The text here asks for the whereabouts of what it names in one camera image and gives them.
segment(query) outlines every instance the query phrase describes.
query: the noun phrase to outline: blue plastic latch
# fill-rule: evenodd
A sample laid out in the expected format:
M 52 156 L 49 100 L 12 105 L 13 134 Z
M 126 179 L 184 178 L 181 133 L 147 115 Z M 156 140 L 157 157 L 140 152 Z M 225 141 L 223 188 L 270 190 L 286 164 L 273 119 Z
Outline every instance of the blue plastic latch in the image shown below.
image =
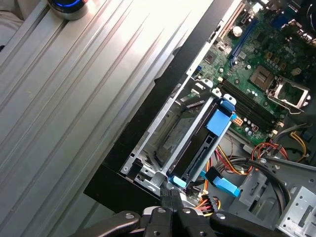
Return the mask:
M 233 112 L 235 110 L 235 106 L 227 100 L 222 100 L 220 105 L 227 109 L 229 112 Z
M 240 194 L 240 190 L 237 188 L 237 186 L 235 186 L 225 178 L 216 177 L 213 180 L 213 184 L 220 190 L 229 193 L 235 197 L 238 197 Z
M 223 133 L 230 119 L 230 117 L 228 117 L 220 110 L 216 110 L 207 123 L 206 128 L 219 137 Z
M 185 188 L 187 185 L 186 182 L 184 182 L 182 179 L 178 178 L 177 176 L 172 176 L 170 181 L 181 188 Z
M 232 114 L 232 116 L 231 116 L 231 121 L 233 121 L 234 119 L 236 119 L 237 118 L 237 114 Z
M 202 176 L 202 177 L 203 177 L 203 179 L 206 179 L 205 174 L 206 174 L 206 172 L 205 172 L 204 170 L 202 170 L 202 171 L 201 171 L 201 173 L 200 173 L 200 176 Z

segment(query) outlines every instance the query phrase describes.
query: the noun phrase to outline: blue expansion slot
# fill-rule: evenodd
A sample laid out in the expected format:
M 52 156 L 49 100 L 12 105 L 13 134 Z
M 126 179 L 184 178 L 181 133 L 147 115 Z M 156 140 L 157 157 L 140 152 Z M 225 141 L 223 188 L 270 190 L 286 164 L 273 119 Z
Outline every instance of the blue expansion slot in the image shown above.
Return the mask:
M 231 67 L 233 66 L 233 62 L 235 61 L 235 58 L 239 55 L 239 53 L 241 51 L 241 48 L 245 44 L 245 42 L 246 42 L 247 38 L 249 37 L 252 29 L 257 25 L 257 23 L 258 23 L 258 20 L 257 19 L 253 19 L 252 22 L 247 27 L 246 31 L 241 35 L 238 44 L 235 46 L 235 48 L 233 49 L 233 51 L 231 53 L 231 56 L 230 56 L 229 65 Z

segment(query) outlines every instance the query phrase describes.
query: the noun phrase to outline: pcie slot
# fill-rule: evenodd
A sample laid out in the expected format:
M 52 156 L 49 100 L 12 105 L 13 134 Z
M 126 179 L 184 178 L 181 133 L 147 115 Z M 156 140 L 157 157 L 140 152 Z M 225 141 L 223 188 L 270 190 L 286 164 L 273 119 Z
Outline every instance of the pcie slot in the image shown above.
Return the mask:
M 232 50 L 232 53 L 230 55 L 230 66 L 233 66 L 233 62 L 235 61 L 235 58 L 239 55 L 241 48 L 245 44 L 247 38 L 249 37 L 252 29 L 257 25 L 258 20 L 253 19 L 251 23 L 248 25 L 247 29 L 244 31 L 244 33 L 241 35 L 238 44 L 235 46 L 235 48 Z
M 242 10 L 244 9 L 245 6 L 246 6 L 246 4 L 244 4 L 242 2 L 239 3 L 239 5 L 236 8 L 235 12 L 232 14 L 230 19 L 227 21 L 227 24 L 223 27 L 221 33 L 218 36 L 219 38 L 224 39 L 225 35 L 227 35 L 227 33 L 229 32 L 229 30 L 231 29 L 232 25 L 234 24 L 234 22 L 236 21 L 237 17 L 240 15 L 240 13 L 242 12 Z

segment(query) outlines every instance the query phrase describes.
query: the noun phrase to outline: ram slot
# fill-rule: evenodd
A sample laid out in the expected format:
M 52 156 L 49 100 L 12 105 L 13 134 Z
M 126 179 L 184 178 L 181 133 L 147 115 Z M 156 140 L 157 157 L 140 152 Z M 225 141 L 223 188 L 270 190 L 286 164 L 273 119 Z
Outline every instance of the ram slot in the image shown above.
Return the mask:
M 277 118 L 229 81 L 224 80 L 219 87 L 224 93 L 230 94 L 237 100 L 235 109 L 238 115 L 248 118 L 262 130 L 270 131 L 275 127 Z

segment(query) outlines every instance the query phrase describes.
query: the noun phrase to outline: orange wire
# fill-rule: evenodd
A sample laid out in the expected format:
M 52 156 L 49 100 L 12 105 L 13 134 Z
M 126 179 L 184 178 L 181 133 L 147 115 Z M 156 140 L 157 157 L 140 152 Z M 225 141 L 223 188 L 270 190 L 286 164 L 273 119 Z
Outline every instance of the orange wire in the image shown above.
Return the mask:
M 197 205 L 194 209 L 198 209 L 199 207 L 203 206 L 204 203 L 207 202 L 207 199 L 203 200 L 199 205 Z

